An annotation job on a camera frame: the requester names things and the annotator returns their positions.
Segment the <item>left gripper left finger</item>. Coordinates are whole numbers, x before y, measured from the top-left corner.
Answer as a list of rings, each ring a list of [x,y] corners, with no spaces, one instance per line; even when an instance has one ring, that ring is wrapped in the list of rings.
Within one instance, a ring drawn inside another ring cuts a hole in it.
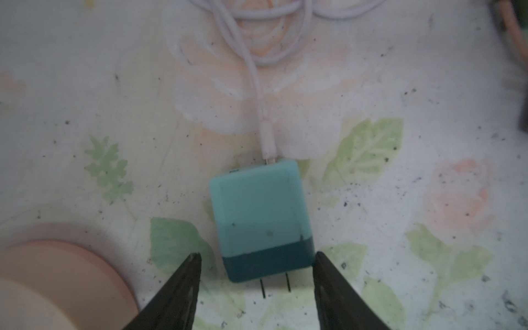
[[[124,330],[191,330],[195,320],[202,257],[191,253]]]

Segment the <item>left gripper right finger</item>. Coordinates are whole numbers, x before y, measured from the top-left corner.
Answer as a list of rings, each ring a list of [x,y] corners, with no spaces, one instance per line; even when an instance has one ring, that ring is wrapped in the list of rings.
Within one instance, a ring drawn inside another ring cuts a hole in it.
[[[321,330],[389,330],[323,252],[316,253],[312,269]]]

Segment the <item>round pink power strip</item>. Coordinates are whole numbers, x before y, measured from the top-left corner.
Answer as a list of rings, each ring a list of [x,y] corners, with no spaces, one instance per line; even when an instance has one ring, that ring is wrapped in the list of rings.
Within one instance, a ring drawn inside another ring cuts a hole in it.
[[[40,240],[1,252],[2,329],[123,329],[137,305],[122,276],[83,247]]]

